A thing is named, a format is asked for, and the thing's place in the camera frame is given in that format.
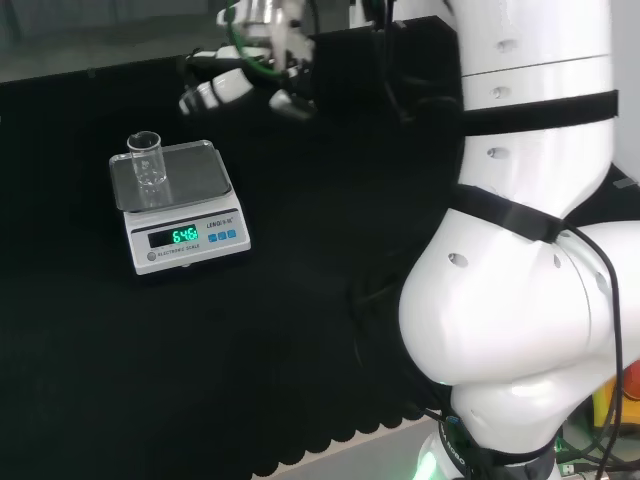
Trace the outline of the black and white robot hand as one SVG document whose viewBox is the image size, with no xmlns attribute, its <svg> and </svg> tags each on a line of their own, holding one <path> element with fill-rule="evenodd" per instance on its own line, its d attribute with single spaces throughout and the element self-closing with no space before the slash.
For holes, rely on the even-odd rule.
<svg viewBox="0 0 640 480">
<path fill-rule="evenodd" d="M 315 116 L 312 71 L 314 42 L 293 50 L 271 45 L 216 50 L 195 49 L 178 60 L 184 92 L 178 107 L 185 116 L 228 110 L 257 98 L 284 117 L 306 121 Z"/>
</svg>

